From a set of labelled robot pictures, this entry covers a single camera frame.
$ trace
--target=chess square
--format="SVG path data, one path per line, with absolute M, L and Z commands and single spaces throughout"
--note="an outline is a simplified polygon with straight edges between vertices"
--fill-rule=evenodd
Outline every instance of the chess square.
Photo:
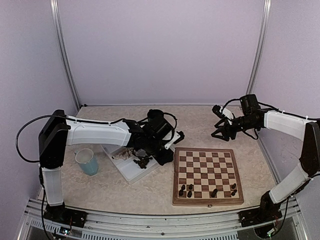
M 194 179 L 201 179 L 201 173 L 194 173 L 193 178 Z
M 208 173 L 208 179 L 215 179 L 214 173 Z
M 216 180 L 215 179 L 208 179 L 209 185 L 216 185 Z
M 194 178 L 194 174 L 192 172 L 187 172 L 186 173 L 186 178 L 187 179 L 193 179 Z
M 201 167 L 201 168 L 200 168 L 200 171 L 201 171 L 202 174 L 207 174 L 207 173 L 208 173 L 208 168 L 206 168 L 206 167 Z
M 180 173 L 186 173 L 187 172 L 187 168 L 184 166 L 179 167 L 179 172 Z
M 193 162 L 194 168 L 200 168 L 200 162 Z
M 213 169 L 215 174 L 220 174 L 221 173 L 221 168 L 214 168 Z
M 201 186 L 201 191 L 202 192 L 209 192 L 209 186 L 208 185 L 202 185 Z
M 201 178 L 195 178 L 194 185 L 201 185 Z
M 200 192 L 200 191 L 195 191 L 195 192 L 194 192 L 194 198 L 195 198 L 195 199 L 201 199 L 201 198 L 202 198 L 202 192 Z
M 179 184 L 187 184 L 186 178 L 179 178 Z
M 223 183 L 223 185 L 229 185 L 230 184 L 229 179 L 222 179 L 222 183 Z
M 209 185 L 209 180 L 208 179 L 201 179 L 201 185 Z
M 215 173 L 214 177 L 215 177 L 215 179 L 222 179 L 221 173 Z
M 228 178 L 229 179 L 235 179 L 235 174 L 234 173 L 228 173 Z
M 193 167 L 186 167 L 186 172 L 187 173 L 193 173 L 194 172 L 194 168 Z
M 228 179 L 229 178 L 228 173 L 221 173 L 221 177 L 222 177 L 222 179 Z
M 200 174 L 202 179 L 208 179 L 208 173 L 200 173 Z

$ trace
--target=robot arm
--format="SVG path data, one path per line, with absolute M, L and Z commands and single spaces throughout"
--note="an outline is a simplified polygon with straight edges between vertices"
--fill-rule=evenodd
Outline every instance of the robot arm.
M 212 137 L 229 141 L 237 132 L 261 128 L 276 130 L 303 141 L 298 165 L 272 190 L 261 197 L 260 208 L 239 213 L 242 226 L 250 226 L 281 218 L 280 205 L 289 196 L 300 192 L 311 177 L 320 171 L 320 120 L 301 118 L 274 110 L 261 109 L 254 94 L 240 98 L 244 116 L 235 118 L 229 110 L 215 105 L 212 111 L 221 120 L 215 125 Z

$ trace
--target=white tray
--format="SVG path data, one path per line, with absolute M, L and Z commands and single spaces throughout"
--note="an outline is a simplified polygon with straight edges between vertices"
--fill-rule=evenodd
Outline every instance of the white tray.
M 105 154 L 110 158 L 116 168 L 120 171 L 125 180 L 131 185 L 146 176 L 148 173 L 152 172 L 154 169 L 159 167 L 159 163 L 154 159 L 150 159 L 150 162 L 146 165 L 146 168 L 140 168 L 138 164 L 134 162 L 137 157 L 132 156 L 126 160 L 115 159 L 114 156 L 119 152 L 125 150 L 125 147 L 119 147 L 114 145 L 102 144 L 101 145 Z M 144 155 L 143 150 L 138 152 L 138 155 Z

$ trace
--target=dark square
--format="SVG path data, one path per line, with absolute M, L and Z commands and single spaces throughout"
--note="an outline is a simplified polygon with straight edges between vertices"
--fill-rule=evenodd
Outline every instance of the dark square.
M 187 173 L 186 173 L 186 178 L 187 178 L 187 179 L 193 179 L 193 178 L 194 178 L 193 172 L 187 172 Z
M 195 178 L 193 180 L 193 182 L 194 182 L 194 185 L 201 185 L 201 179 L 200 178 Z
M 222 192 L 224 190 L 224 186 L 222 185 L 217 185 L 216 186 L 216 189 L 219 191 L 219 192 Z
M 209 186 L 208 185 L 202 185 L 201 186 L 201 191 L 202 192 L 209 192 Z
M 222 179 L 222 184 L 223 185 L 229 185 L 229 179 Z
M 214 174 L 215 179 L 222 179 L 221 173 Z
M 208 173 L 201 173 L 201 178 L 202 179 L 208 179 Z
M 187 184 L 186 178 L 179 178 L 179 184 Z
M 194 192 L 194 198 L 195 199 L 201 199 L 202 198 L 202 193 L 200 191 L 195 191 Z
M 229 191 L 224 191 L 223 193 L 224 193 L 224 197 L 225 197 L 225 198 L 231 198 L 231 192 L 229 192 Z
M 216 185 L 215 179 L 208 179 L 209 185 Z
M 228 173 L 229 179 L 235 179 L 235 174 L 234 173 Z
M 186 173 L 186 172 L 187 172 L 187 168 L 185 166 L 179 167 L 179 173 Z

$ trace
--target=metal bar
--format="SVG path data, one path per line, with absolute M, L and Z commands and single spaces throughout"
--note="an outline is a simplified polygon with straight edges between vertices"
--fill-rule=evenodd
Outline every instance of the metal bar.
M 257 72 L 259 69 L 259 64 L 260 64 L 264 43 L 265 43 L 265 38 L 266 38 L 266 33 L 267 33 L 267 28 L 268 28 L 270 9 L 271 9 L 271 0 L 264 0 L 258 45 L 255 52 L 254 62 L 253 62 L 253 66 L 250 74 L 250 81 L 246 90 L 246 94 L 251 94 L 253 92 L 254 85 L 256 82 Z
M 61 59 L 62 59 L 63 67 L 65 70 L 65 74 L 66 74 L 66 79 L 71 91 L 71 95 L 72 95 L 72 99 L 74 101 L 75 107 L 77 111 L 79 111 L 81 108 L 81 102 L 80 102 L 79 94 L 78 94 L 76 84 L 72 76 L 70 64 L 69 64 L 69 59 L 67 55 L 67 50 L 65 46 L 62 25 L 61 25 L 61 20 L 59 15 L 58 0 L 50 0 L 50 5 L 51 5 L 53 23 L 55 26 L 57 40 L 60 48 Z

